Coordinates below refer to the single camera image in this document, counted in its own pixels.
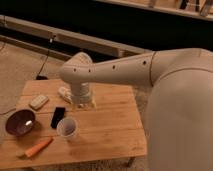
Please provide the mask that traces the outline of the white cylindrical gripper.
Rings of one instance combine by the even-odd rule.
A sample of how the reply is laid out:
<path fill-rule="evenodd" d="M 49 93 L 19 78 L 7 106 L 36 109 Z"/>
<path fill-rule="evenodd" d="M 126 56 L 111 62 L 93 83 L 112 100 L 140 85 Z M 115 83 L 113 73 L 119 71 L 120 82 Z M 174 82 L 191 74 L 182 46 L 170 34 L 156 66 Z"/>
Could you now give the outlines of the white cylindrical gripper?
<path fill-rule="evenodd" d="M 73 110 L 89 110 L 96 107 L 93 98 L 93 92 L 89 83 L 72 84 L 71 89 L 71 106 Z"/>

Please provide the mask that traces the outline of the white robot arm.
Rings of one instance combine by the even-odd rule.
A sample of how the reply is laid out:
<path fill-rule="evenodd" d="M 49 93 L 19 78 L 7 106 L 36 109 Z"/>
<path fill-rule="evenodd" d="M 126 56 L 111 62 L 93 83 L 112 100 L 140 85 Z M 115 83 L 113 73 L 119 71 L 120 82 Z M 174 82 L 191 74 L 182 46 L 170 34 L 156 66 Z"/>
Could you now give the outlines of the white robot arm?
<path fill-rule="evenodd" d="M 150 171 L 213 171 L 213 52 L 152 51 L 94 63 L 80 52 L 60 69 L 72 101 L 84 102 L 90 82 L 146 86 Z"/>

